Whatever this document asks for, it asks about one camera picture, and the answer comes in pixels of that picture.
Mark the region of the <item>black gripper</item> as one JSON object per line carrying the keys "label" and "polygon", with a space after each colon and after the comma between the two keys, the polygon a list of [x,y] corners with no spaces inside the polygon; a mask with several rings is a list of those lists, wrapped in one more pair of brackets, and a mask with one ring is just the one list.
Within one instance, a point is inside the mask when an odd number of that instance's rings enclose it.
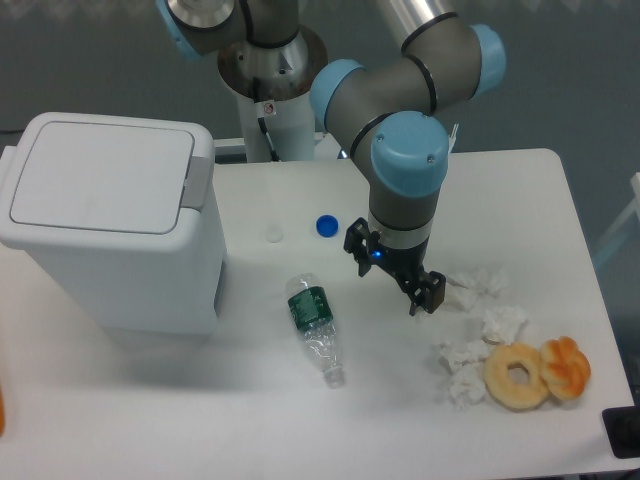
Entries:
{"label": "black gripper", "polygon": [[446,276],[427,272],[423,261],[430,237],[430,223],[412,230],[398,230],[360,217],[346,230],[344,251],[353,256],[358,275],[372,266],[382,269],[409,298],[409,314],[434,313],[444,302]]}

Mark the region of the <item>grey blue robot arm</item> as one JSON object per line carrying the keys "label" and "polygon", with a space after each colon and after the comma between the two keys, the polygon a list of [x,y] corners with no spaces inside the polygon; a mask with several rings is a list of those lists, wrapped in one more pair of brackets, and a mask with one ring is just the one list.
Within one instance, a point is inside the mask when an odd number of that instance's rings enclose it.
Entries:
{"label": "grey blue robot arm", "polygon": [[190,58],[215,54],[235,95],[250,162],[310,159],[322,127],[369,185],[366,218],[344,248],[360,274],[377,266],[412,310],[435,311],[446,280],[423,266],[452,136],[436,113],[498,86],[506,69],[500,37],[466,25],[448,1],[379,1],[400,50],[368,71],[330,61],[295,1],[161,1],[167,30]]}

